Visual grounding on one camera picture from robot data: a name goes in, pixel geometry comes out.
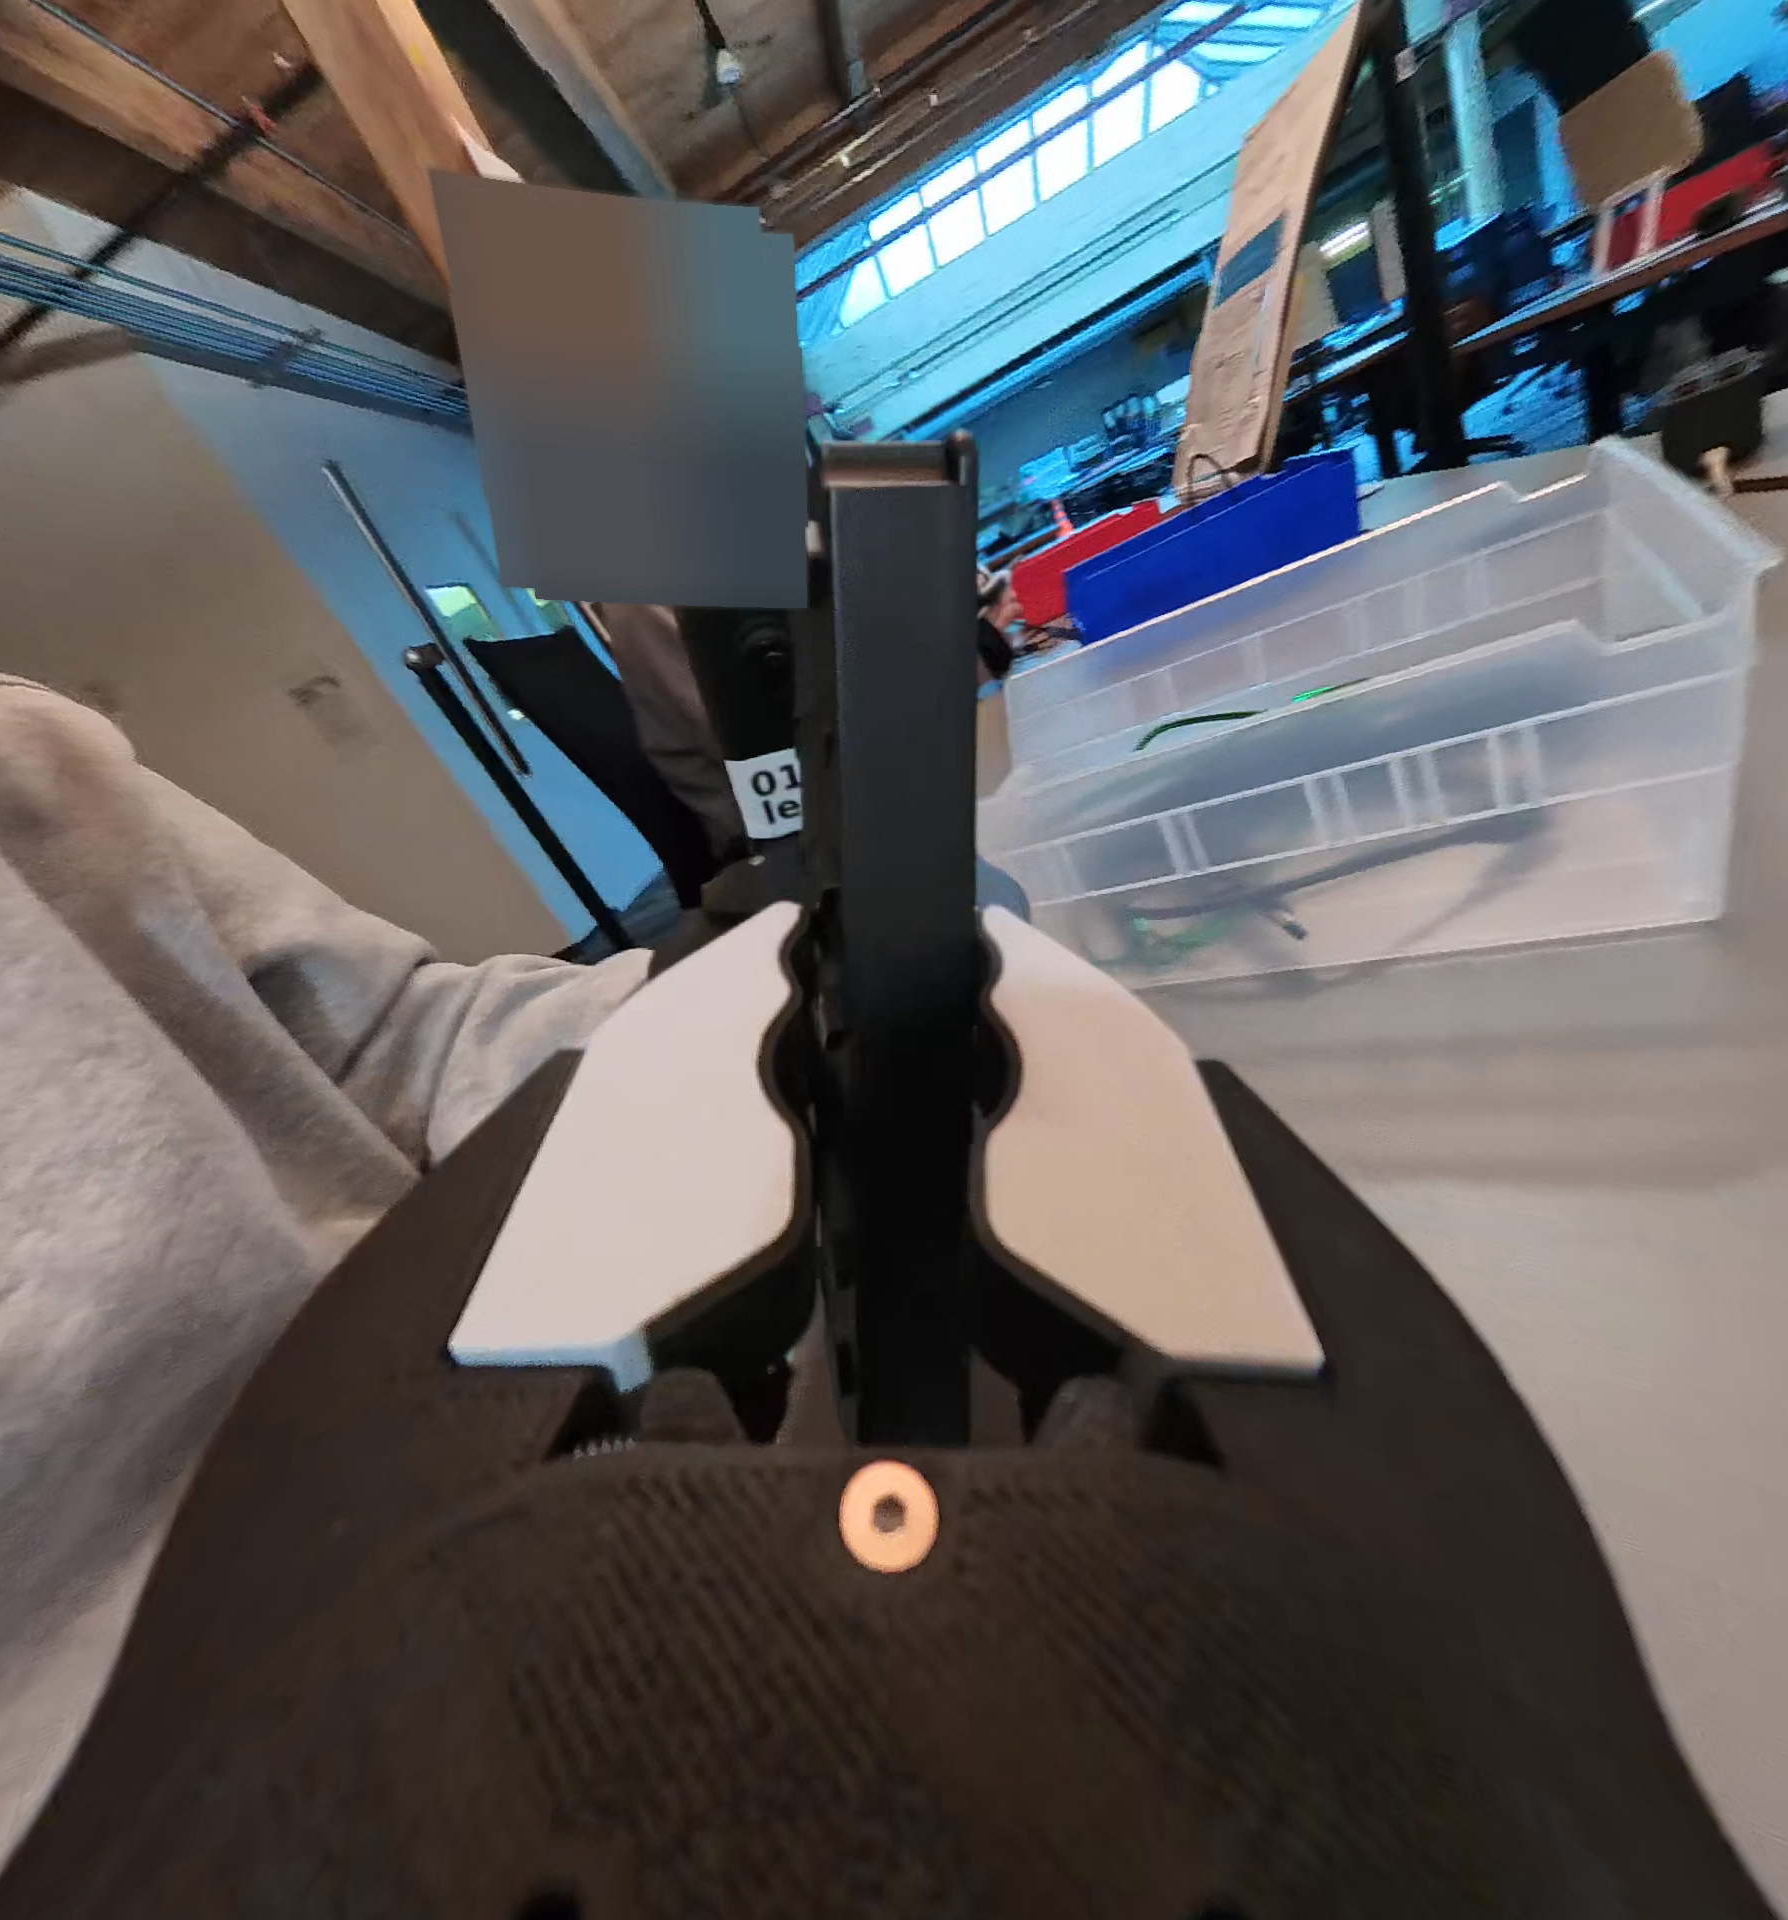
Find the grey desk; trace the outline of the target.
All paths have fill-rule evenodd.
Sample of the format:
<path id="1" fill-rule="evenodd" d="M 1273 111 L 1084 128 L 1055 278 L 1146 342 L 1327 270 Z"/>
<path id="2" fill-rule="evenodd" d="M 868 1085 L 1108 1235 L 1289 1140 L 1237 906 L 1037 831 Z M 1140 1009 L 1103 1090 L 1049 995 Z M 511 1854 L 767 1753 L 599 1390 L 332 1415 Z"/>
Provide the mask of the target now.
<path id="1" fill-rule="evenodd" d="M 1788 489 L 1727 915 L 1149 1007 L 1421 1258 L 1561 1452 L 1685 1755 L 1788 1917 Z"/>

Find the wooden display board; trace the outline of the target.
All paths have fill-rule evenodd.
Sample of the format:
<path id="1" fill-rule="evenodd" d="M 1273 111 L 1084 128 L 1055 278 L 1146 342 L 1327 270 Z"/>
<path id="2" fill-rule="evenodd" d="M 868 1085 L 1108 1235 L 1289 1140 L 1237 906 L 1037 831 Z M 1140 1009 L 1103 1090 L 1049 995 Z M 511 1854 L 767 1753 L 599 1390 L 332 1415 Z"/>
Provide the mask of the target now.
<path id="1" fill-rule="evenodd" d="M 1360 56 L 1363 4 L 1347 4 L 1340 30 L 1244 141 L 1171 468 L 1184 508 L 1259 474 L 1278 445 L 1296 261 Z"/>

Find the red plastic bin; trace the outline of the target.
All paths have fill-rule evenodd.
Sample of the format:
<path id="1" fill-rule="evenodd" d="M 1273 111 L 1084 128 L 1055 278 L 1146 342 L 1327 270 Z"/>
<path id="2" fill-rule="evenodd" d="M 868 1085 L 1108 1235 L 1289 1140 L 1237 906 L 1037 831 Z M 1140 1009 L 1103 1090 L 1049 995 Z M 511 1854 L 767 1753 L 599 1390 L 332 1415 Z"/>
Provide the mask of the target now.
<path id="1" fill-rule="evenodd" d="M 1041 551 L 1032 551 L 1009 569 L 1009 590 L 1030 629 L 1055 629 L 1072 613 L 1066 574 L 1130 541 L 1146 537 L 1164 523 L 1164 504 L 1157 495 L 1140 499 L 1126 510 L 1100 516 L 1084 525 L 1066 529 Z"/>

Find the person's grey hoodie torso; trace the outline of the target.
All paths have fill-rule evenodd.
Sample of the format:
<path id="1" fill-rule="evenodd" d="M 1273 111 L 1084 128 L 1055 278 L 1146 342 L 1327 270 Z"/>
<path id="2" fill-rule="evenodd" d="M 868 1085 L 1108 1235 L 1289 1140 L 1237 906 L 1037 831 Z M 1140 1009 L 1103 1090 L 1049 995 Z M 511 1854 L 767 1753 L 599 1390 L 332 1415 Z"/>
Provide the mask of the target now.
<path id="1" fill-rule="evenodd" d="M 0 1862 L 223 1409 L 411 1184 L 432 962 L 0 680 Z"/>

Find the black metal pole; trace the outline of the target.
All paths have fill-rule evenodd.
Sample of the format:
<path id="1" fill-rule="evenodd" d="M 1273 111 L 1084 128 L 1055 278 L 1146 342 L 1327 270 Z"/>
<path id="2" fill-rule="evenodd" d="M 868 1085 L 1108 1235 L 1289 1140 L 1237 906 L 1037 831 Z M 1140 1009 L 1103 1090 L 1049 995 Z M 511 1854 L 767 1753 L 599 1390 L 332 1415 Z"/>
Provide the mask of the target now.
<path id="1" fill-rule="evenodd" d="M 1434 261 L 1427 147 L 1404 4 L 1363 4 L 1360 47 L 1378 83 L 1397 247 L 1404 253 L 1406 362 L 1419 394 L 1419 450 L 1427 472 L 1466 466 L 1452 331 Z"/>

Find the black office chair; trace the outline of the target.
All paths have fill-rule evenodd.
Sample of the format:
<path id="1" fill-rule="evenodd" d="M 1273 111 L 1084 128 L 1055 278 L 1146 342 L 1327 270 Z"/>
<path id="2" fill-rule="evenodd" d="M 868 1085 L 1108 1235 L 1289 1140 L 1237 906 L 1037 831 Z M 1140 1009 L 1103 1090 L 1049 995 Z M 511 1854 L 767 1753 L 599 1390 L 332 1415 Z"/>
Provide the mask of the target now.
<path id="1" fill-rule="evenodd" d="M 469 638 L 473 662 L 647 840 L 683 912 L 714 877 L 704 822 L 669 786 L 613 670 L 578 631 Z"/>

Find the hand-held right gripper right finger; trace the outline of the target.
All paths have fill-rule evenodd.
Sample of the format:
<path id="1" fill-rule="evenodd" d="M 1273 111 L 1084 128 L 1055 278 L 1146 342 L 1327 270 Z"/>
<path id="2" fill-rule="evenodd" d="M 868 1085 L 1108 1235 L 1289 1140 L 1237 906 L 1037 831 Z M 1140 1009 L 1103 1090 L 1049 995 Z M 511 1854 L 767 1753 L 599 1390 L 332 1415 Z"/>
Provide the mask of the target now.
<path id="1" fill-rule="evenodd" d="M 1017 915 L 990 906 L 981 931 L 1013 1065 L 981 1145 L 997 1253 L 1162 1361 L 1317 1379 L 1321 1338 L 1191 1048 Z"/>

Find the black power adapter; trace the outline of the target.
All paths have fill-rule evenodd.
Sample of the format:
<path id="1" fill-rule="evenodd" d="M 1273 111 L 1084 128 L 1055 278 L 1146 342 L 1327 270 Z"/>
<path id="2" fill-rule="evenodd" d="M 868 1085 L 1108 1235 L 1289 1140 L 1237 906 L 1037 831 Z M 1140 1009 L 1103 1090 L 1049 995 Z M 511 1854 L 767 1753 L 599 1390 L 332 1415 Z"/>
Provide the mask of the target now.
<path id="1" fill-rule="evenodd" d="M 1679 474 L 1734 494 L 1734 472 L 1767 444 L 1767 357 L 1730 351 L 1685 368 L 1652 401 L 1660 460 Z"/>

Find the blue plastic bin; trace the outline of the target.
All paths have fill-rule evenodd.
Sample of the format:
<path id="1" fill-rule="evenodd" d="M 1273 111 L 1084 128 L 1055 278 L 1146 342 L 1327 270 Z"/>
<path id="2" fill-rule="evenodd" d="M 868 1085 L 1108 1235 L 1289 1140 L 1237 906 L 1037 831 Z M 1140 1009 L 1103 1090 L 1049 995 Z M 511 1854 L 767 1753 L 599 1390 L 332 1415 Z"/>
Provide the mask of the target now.
<path id="1" fill-rule="evenodd" d="M 1302 452 L 1072 569 L 1066 623 L 1093 645 L 1353 541 L 1357 457 Z"/>

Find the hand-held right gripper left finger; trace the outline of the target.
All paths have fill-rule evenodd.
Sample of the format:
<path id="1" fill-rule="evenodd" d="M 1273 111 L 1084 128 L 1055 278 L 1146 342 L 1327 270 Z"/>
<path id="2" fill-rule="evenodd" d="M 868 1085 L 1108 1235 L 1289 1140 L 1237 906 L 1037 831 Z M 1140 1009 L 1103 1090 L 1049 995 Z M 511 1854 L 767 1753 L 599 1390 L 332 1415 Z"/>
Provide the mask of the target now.
<path id="1" fill-rule="evenodd" d="M 795 1007 L 799 906 L 770 902 L 632 993 L 578 1056 L 450 1330 L 474 1372 L 687 1364 L 719 1285 L 789 1251 L 804 1140 L 764 1085 Z"/>

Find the black USB hub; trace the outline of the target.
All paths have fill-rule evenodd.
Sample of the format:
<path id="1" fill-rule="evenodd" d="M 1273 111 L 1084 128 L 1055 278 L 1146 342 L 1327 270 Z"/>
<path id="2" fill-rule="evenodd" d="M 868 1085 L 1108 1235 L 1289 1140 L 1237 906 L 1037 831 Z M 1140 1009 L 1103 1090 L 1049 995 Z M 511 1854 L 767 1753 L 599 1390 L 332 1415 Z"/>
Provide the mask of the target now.
<path id="1" fill-rule="evenodd" d="M 980 450 L 837 444 L 799 625 L 819 1176 L 843 1418 L 972 1437 Z"/>

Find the clear plastic bin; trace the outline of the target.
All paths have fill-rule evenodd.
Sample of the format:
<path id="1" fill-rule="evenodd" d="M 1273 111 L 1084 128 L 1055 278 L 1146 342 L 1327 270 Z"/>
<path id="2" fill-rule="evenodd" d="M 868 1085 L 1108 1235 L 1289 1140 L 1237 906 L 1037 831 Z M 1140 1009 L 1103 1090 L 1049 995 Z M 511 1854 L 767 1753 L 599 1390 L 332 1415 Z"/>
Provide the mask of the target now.
<path id="1" fill-rule="evenodd" d="M 980 855 L 1134 993 L 1724 918 L 1777 551 L 1633 444 L 1006 686 Z"/>

